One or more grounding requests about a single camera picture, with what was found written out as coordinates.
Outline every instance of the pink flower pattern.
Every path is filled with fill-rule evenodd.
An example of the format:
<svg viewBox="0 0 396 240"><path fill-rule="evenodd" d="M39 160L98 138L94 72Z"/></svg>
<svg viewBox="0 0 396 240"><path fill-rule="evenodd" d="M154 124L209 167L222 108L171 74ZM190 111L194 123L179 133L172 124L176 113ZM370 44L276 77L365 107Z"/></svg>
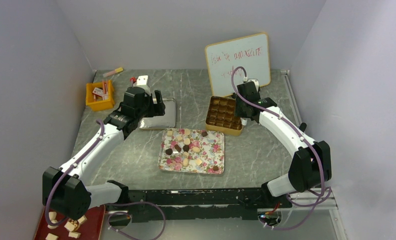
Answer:
<svg viewBox="0 0 396 240"><path fill-rule="evenodd" d="M173 131L172 137L167 137L167 131L163 133L163 142L161 144L159 168L165 171L180 171L191 173L208 173L221 174L224 171L224 134L216 131L207 131L208 137L202 137L202 130L192 130L189 136L184 135L184 129L171 129ZM181 148L184 146L183 141L178 142L176 137L181 135L183 138L190 138L190 147L198 147L201 149L200 153L189 151L189 165L183 166L184 156L181 153L173 153L167 155L165 151L167 148L174 149L178 144ZM194 161L200 158L202 164L197 166ZM217 166L218 170L214 171L213 167Z"/></svg>
<svg viewBox="0 0 396 240"><path fill-rule="evenodd" d="M175 171L179 171L179 170L181 170L181 169L182 169L182 164L176 163L176 164L174 165L174 170L175 170Z"/></svg>

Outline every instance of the whiteboard frame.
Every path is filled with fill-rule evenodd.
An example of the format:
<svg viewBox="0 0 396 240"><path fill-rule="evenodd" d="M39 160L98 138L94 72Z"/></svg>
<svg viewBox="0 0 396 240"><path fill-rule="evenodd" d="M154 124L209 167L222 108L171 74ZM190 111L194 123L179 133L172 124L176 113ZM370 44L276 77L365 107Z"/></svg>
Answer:
<svg viewBox="0 0 396 240"><path fill-rule="evenodd" d="M211 94L212 94L212 96L214 96L214 90L213 90L213 88L212 88L211 71L210 71L210 65L209 65L209 62L208 62L207 48L208 48L208 47L211 47L211 46L214 46L214 45L224 44L224 43L236 41L236 40L239 40L239 39L250 38L250 37L254 37L254 36L258 36L258 35L265 35L265 36L267 37L268 70L269 70L269 73L270 73L270 81L269 81L267 84L265 84L265 85L261 85L260 87L267 86L268 84L271 83L271 66L270 66L271 61L270 61L270 47L269 47L269 44L268 44L268 34L267 34L266 32L256 33L256 34L249 35L249 36L243 36L243 37L238 37L238 38L231 39L231 40L227 40L227 41L221 41L221 42L209 44L209 45L207 45L207 46L205 47L205 60L207 61L207 68L208 68L208 75L209 75L209 77L210 77ZM225 97L229 97L229 96L231 96L231 95L233 95L233 93L230 94L230 95L222 96L222 97L225 98Z"/></svg>

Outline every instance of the purple tube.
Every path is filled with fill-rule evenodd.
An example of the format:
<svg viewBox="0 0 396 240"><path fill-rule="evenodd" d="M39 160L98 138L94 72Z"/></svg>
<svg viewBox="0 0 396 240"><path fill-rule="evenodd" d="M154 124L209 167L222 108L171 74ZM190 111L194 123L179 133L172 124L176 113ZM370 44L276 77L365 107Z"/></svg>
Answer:
<svg viewBox="0 0 396 240"><path fill-rule="evenodd" d="M242 66L238 66L237 68L235 68L235 69L233 70L231 80L232 80L232 87L233 87L233 90L235 91L236 95L237 95L240 99L242 99L244 102L246 102L247 104L249 104L249 105L251 105L251 106L253 106L253 107L255 107L255 108L261 109L261 110L263 110L263 111L266 111L266 112L268 112L268 113L270 113L270 114L273 114L274 116L276 116L276 117L279 118L280 115L278 115L276 112L273 112L273 111L271 111L271 110L268 110L268 109L263 108L263 107L261 107L261 106L258 106L258 105L256 105L256 104L253 104L252 102L246 100L242 95L240 95L240 93L238 92L238 90L237 90L237 88L236 88L236 86L235 86L234 80L233 80L234 75L235 75L235 72L236 72L238 69L242 69L242 70L243 70L243 73L244 73L244 75L245 75L245 77L247 76L247 75L246 75L246 70L245 70ZM298 131L298 129L297 129L290 121L286 120L286 119L283 118L283 117L281 118L281 120L283 120L287 125L289 125L289 126L293 129L293 131L296 132L296 134L297 134L299 137L302 137L302 134ZM321 193L318 194L318 193L316 193L316 192L314 192L314 191L312 191L312 190L309 190L309 192L311 192L312 194L316 195L318 198L317 198L317 200L316 200L315 203L308 204L308 205L297 204L297 203L293 202L293 201L290 199L290 196L286 195L286 198L287 198L291 203L293 203L293 204L295 204L295 205L297 205L297 206L300 206L300 207L311 207L311 206L312 206L312 208L311 208L311 210L309 211L309 213L305 216L305 218L304 218L300 223L296 224L295 226L286 227L286 228L285 228L285 227L273 227L273 228L272 228L273 230L282 230L282 231L285 231L285 230L286 230L286 231L287 231L287 230L292 230L292 229L295 229L295 228L301 226L301 225L304 224L304 222L310 217L310 215L313 213L313 211L314 211L314 209L316 208L316 206L317 206L318 204L324 202L324 201L330 196L330 194L332 193L332 190L331 190L331 188L329 187L329 193L327 194L327 196L326 196L323 200L320 201L320 198L321 198L322 196L324 196L324 193L325 193L325 190L326 190L326 187L325 187L325 179L324 179L324 172L323 172L323 165L321 164L320 156L318 155L317 151L313 148L313 146L312 146L305 138L303 139L303 141L304 141L304 143L309 147L309 149L310 149L311 152L314 154L314 156L316 157L317 164L318 164L318 168L319 168L319 171L320 171Z"/></svg>
<svg viewBox="0 0 396 240"><path fill-rule="evenodd" d="M126 204L126 203L122 203L122 204L111 203L111 204L108 204L108 205L111 205L111 206L120 206L120 207L124 206L124 207L125 207L125 206L131 206L131 205L139 205L139 204L151 205L151 206L155 207L155 208L161 213L162 219L163 219L162 229L161 229L160 233L159 233L156 237L154 237L153 239L151 239L151 240L156 240L156 239L158 239L158 238L162 235L162 233L164 232L165 225L166 225L166 217L165 217L165 214L164 214L164 212L162 211L162 209L161 209L160 207L158 207L156 204L153 204L153 203L148 202L148 201L137 201L137 202L133 202L133 203L131 202L131 203L127 203L127 204ZM125 233L125 232L123 232L123 231L120 231L120 230L117 230L117 229L113 228L113 226L111 226L111 225L109 224L109 219L110 219L112 216L114 216L114 215L119 215L119 214L129 215L128 213L123 212L123 211L114 212L114 213L112 213L111 215L109 215L109 216L108 216L108 219L107 219L107 223L108 223L108 225L109 225L109 229L111 229L111 230L113 230L113 231L116 231L116 232L118 232L119 234L121 234L121 235L123 235L123 236L125 236L125 237L127 237L127 238L130 238L130 239L132 239L132 240L140 240L140 239L138 239L138 238L135 238L135 237L130 236L129 234L127 234L127 233Z"/></svg>
<svg viewBox="0 0 396 240"><path fill-rule="evenodd" d="M102 140L102 137L104 135L104 123L100 119L96 120L96 123L98 123L101 126L101 133L99 134L99 137L97 137L95 142L74 162L75 164L78 164L80 161L82 161L83 158L85 156L87 156L98 145L98 143ZM51 192L49 193L48 200L46 201L45 220L52 227L60 225L61 223L63 223L68 218L68 217L65 217L64 219L62 219L59 222L54 224L53 222L51 222L51 219L49 219L49 209L50 209L51 200L52 200L52 197L53 197L53 195L54 195L54 193L56 191L56 188L61 183L61 181L64 179L64 177L67 176L71 172L71 170L73 170L73 168L74 168L73 164L70 165L70 167L61 175L61 177L58 178L58 180L56 181L55 185L52 187Z"/></svg>
<svg viewBox="0 0 396 240"><path fill-rule="evenodd" d="M251 105L251 106L253 106L253 107L255 107L255 108L261 109L261 110L263 110L263 111L266 111L266 112L268 112L268 113L271 113L271 114L273 114L273 115L276 116L276 117L280 117L280 115L278 115L276 112L273 112L273 111L271 111L271 110L268 110L268 109L266 109L266 108L263 108L262 106L258 106L258 105L256 105L256 104L253 104L252 102L246 100L242 95L240 95L240 93L238 92L238 90L237 90L237 88L236 88L236 86L235 86L235 83L234 83L234 73L235 73L238 69L242 69L242 70L243 70L243 73L244 73L244 75L245 75L245 77L247 76L247 75L246 75L246 70L245 70L242 66L238 66L237 68L235 68L235 69L233 70L233 72L232 72L232 78L231 78L231 79L232 79L232 87L233 87L233 90L235 91L236 95L237 95L240 99L242 99L244 102L246 102L247 104L249 104L249 105ZM302 134L301 134L301 133L298 131L298 129L293 125L293 123L291 123L290 121L286 120L286 119L283 118L283 117L282 117L281 119L282 119L287 125L289 125L289 126L291 127L291 129L293 129L293 131L295 131L296 134L297 134L299 137L302 137ZM321 164L321 160L320 160L320 157L318 156L317 151L313 148L313 146L312 146L305 138L304 138L304 143L310 148L311 152L313 152L314 156L316 157L317 164L318 164L318 168L319 168L319 170L320 170L321 193L320 193L320 194L315 193L315 195L316 195L316 196L319 196L319 197L322 197L322 196L324 196L324 191L325 191L323 166L322 166L322 164Z"/></svg>

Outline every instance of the white arm segment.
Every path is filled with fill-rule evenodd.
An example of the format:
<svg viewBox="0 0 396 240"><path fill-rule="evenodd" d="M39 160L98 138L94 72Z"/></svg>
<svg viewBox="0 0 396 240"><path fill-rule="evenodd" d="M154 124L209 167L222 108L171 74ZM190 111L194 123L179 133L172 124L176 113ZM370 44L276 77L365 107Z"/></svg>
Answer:
<svg viewBox="0 0 396 240"><path fill-rule="evenodd" d="M101 185L87 186L86 190L91 193L89 209L107 203L115 203L121 194L121 188L110 182Z"/></svg>
<svg viewBox="0 0 396 240"><path fill-rule="evenodd" d="M279 107L271 106L267 109L275 113L278 113L279 115L283 116L284 119L289 120L287 117L283 115ZM283 120L272 115L271 113L268 113L266 111L261 112L260 124L266 127L270 132L272 132L274 136L276 136L276 138L286 147L287 151L292 157L295 154L295 152L298 150L298 148L308 147L303 141L299 139L296 132L289 125L287 125ZM298 131L304 136L304 138L310 144L314 144L314 139L303 133L301 130L298 129Z"/></svg>
<svg viewBox="0 0 396 240"><path fill-rule="evenodd" d="M123 132L121 130L117 130L116 126L106 124L105 125L105 133L103 135L102 141L98 143L98 145L85 157L81 162L78 163L77 167L74 168L69 175L73 176L77 174L78 179L83 182L88 182L90 180L91 174L95 172L95 170L101 165L102 161L108 157L110 152L124 141ZM95 136L68 162L61 165L62 172L65 172L70 165L74 163L76 159L78 159L99 137L101 130L99 129Z"/></svg>
<svg viewBox="0 0 396 240"><path fill-rule="evenodd" d="M280 108L277 106L271 106L267 109L278 113L280 116L283 116L283 118L286 118L283 115L282 111L280 111ZM274 136L276 136L276 138L286 147L287 151L292 157L298 150L298 148L308 147L303 141L299 139L296 132L289 125L287 125L283 120L272 115L271 113L268 113L266 111L261 112L260 124L266 127L270 132L272 132ZM298 129L298 131L310 144L314 144L314 139L303 133L301 130ZM267 183L267 186L271 195L274 197L296 191L289 181L288 173L269 181Z"/></svg>

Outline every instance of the red handwriting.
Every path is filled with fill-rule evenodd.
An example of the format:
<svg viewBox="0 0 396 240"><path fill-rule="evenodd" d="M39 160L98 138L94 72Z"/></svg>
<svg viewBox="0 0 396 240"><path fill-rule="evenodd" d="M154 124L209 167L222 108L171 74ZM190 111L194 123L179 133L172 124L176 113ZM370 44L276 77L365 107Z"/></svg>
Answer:
<svg viewBox="0 0 396 240"><path fill-rule="evenodd" d="M244 57L253 57L261 55L261 47L253 49L250 48L248 50L243 50L234 54L235 59L241 59Z"/></svg>
<svg viewBox="0 0 396 240"><path fill-rule="evenodd" d="M233 57L236 59L242 59L242 58L250 58L250 57L254 57L254 56L260 56L261 55L261 48L249 48L246 50L242 50L239 51L237 53L235 53L233 55ZM219 54L211 54L211 64L215 65L216 63L220 62L220 61L230 61L230 55L228 52L221 52L221 55Z"/></svg>
<svg viewBox="0 0 396 240"><path fill-rule="evenodd" d="M231 76L232 76L232 72L233 72L234 69L235 69L235 66L232 66L232 70L231 70L231 71L225 72L225 73L221 74L221 76L223 76L224 78L226 78L226 77L231 77ZM243 72L242 72L241 69L238 69L238 70L235 72L235 76L237 76L237 75L239 75L239 76L242 76L242 75L243 75Z"/></svg>
<svg viewBox="0 0 396 240"><path fill-rule="evenodd" d="M224 58L227 60L227 61L230 61L230 55L228 54L228 53L224 53L224 52L221 52L223 55L224 55Z"/></svg>
<svg viewBox="0 0 396 240"><path fill-rule="evenodd" d="M212 65L218 63L219 61L221 61L221 57L220 57L220 56L218 56L218 55L217 55L217 56L211 55L211 62L212 62Z"/></svg>

